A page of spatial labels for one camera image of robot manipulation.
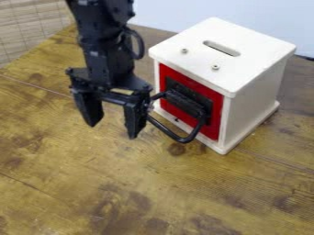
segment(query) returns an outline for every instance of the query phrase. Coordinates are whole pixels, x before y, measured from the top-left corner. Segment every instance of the box top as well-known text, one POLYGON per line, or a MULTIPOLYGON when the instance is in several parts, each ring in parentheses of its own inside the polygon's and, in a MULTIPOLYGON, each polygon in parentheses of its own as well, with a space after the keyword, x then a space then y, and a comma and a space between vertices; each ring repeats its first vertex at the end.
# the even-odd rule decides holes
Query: box top
POLYGON ((161 42, 150 56, 229 97, 284 59, 296 46, 215 17, 161 42))

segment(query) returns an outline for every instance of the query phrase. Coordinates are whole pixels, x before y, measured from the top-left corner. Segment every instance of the white wall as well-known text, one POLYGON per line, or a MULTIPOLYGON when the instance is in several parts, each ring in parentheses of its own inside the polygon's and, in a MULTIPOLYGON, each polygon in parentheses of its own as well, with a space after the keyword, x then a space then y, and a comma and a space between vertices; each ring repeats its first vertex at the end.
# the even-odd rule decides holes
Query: white wall
POLYGON ((219 17, 298 46, 314 57, 314 0, 135 0, 133 23, 179 32, 219 17))

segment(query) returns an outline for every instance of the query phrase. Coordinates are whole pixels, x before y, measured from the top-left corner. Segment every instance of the red frame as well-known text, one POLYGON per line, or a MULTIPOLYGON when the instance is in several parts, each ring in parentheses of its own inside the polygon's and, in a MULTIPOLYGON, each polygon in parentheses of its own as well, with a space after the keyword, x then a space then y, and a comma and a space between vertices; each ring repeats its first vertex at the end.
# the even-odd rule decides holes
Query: red frame
MULTIPOLYGON (((191 90, 197 91, 201 95, 213 100, 213 116, 211 124, 202 127, 201 133, 209 137, 211 140, 218 140, 219 138, 219 128, 221 128, 221 112, 223 106, 223 95, 217 91, 211 90, 205 85, 195 82, 193 79, 186 77, 178 71, 167 67, 165 64, 159 64, 159 85, 161 92, 166 91, 166 77, 171 77, 177 82, 183 84, 191 90)), ((182 111, 177 106, 170 104, 167 100, 161 99, 161 107, 185 121, 193 128, 197 126, 198 120, 190 116, 185 111, 182 111)))

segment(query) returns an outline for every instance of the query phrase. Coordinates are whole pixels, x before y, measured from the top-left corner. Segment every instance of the woven texture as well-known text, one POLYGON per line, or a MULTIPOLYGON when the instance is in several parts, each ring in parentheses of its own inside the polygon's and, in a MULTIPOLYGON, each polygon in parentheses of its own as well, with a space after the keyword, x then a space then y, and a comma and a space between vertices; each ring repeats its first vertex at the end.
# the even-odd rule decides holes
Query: woven texture
POLYGON ((0 67, 70 24, 64 0, 0 1, 0 67))

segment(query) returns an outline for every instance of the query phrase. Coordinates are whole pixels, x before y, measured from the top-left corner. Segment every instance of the wooden surface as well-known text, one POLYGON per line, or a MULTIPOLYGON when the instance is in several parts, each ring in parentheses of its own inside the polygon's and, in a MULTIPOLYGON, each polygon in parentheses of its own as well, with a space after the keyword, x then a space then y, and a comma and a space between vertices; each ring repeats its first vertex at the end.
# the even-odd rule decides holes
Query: wooden surface
MULTIPOLYGON (((137 28, 147 47, 173 33, 137 28)), ((280 111, 222 157, 151 125, 127 139, 122 108, 90 129, 64 69, 67 28, 0 70, 0 234, 314 234, 314 63, 294 57, 280 111)), ((153 61, 138 75, 154 79, 153 61)))
POLYGON ((0 67, 68 24, 64 0, 2 0, 0 67))

